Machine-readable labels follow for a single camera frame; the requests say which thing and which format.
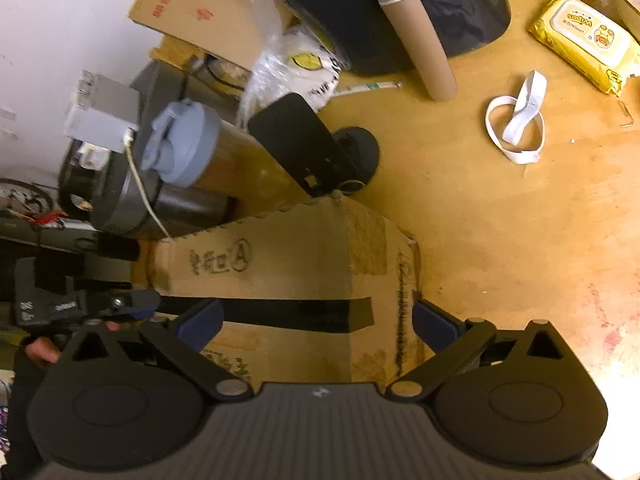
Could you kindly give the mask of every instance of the cardboard box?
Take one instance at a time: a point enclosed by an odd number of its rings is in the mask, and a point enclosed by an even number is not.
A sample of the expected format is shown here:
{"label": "cardboard box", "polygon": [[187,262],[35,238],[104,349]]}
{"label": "cardboard box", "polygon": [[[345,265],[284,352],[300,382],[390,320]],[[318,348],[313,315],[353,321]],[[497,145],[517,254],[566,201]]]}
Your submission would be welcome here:
{"label": "cardboard box", "polygon": [[161,242],[154,287],[225,300],[204,351],[250,380],[370,382],[424,361],[412,330],[417,245],[340,193]]}
{"label": "cardboard box", "polygon": [[[289,23],[290,10],[282,0],[276,5]],[[129,17],[247,70],[264,47],[249,0],[136,0]]]}

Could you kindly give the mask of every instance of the baby wipes package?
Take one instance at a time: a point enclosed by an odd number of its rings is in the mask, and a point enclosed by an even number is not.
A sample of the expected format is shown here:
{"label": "baby wipes package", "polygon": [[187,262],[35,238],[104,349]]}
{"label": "baby wipes package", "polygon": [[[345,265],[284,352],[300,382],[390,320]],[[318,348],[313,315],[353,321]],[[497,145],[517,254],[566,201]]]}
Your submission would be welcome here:
{"label": "baby wipes package", "polygon": [[624,28],[580,0],[551,0],[529,31],[604,93],[620,97],[640,73],[640,46]]}

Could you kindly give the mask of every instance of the white strap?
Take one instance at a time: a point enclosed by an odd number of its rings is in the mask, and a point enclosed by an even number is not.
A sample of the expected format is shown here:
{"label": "white strap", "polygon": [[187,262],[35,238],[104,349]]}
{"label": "white strap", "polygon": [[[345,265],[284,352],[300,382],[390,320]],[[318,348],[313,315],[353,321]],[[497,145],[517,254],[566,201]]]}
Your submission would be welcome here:
{"label": "white strap", "polygon": [[[531,164],[540,160],[540,151],[545,145],[545,120],[540,113],[540,107],[542,106],[542,101],[545,98],[545,93],[546,78],[540,72],[533,70],[525,79],[517,99],[515,97],[505,95],[497,97],[489,103],[489,107],[484,115],[486,130],[496,147],[503,152],[511,162],[515,162],[516,164]],[[512,152],[511,150],[506,150],[501,145],[500,140],[498,140],[495,135],[494,128],[489,122],[489,115],[498,106],[503,105],[514,105],[514,109],[513,117],[502,133],[502,140],[509,144],[518,144],[522,138],[525,126],[529,124],[531,120],[535,120],[538,129],[540,130],[540,134],[542,134],[542,140],[540,141],[540,145],[537,149],[531,151]]]}

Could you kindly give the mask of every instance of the wooden floor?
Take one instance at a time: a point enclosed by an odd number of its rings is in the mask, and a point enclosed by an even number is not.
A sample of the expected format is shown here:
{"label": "wooden floor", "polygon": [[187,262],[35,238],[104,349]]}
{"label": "wooden floor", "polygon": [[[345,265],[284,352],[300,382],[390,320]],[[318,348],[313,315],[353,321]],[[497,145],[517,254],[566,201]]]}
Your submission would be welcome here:
{"label": "wooden floor", "polygon": [[[410,78],[335,98],[320,117],[378,139],[380,168],[356,199],[418,239],[429,300],[499,328],[546,318],[559,329],[609,405],[595,463],[625,479],[640,471],[640,80],[622,96],[636,124],[622,128],[617,98],[526,32],[548,1],[510,0],[507,33],[452,60],[452,102],[429,101]],[[609,0],[583,1],[615,17]],[[548,79],[547,137],[539,163],[523,167],[492,145],[484,112],[533,69]]]}

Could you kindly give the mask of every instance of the air fryer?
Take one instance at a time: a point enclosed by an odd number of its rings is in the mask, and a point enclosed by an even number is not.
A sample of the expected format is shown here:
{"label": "air fryer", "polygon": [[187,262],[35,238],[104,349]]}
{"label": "air fryer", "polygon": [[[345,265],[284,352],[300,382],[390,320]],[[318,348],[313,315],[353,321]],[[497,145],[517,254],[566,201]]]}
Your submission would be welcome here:
{"label": "air fryer", "polygon": [[[286,0],[364,76],[410,70],[413,63],[377,0]],[[508,28],[507,0],[421,0],[448,57],[475,50]]]}

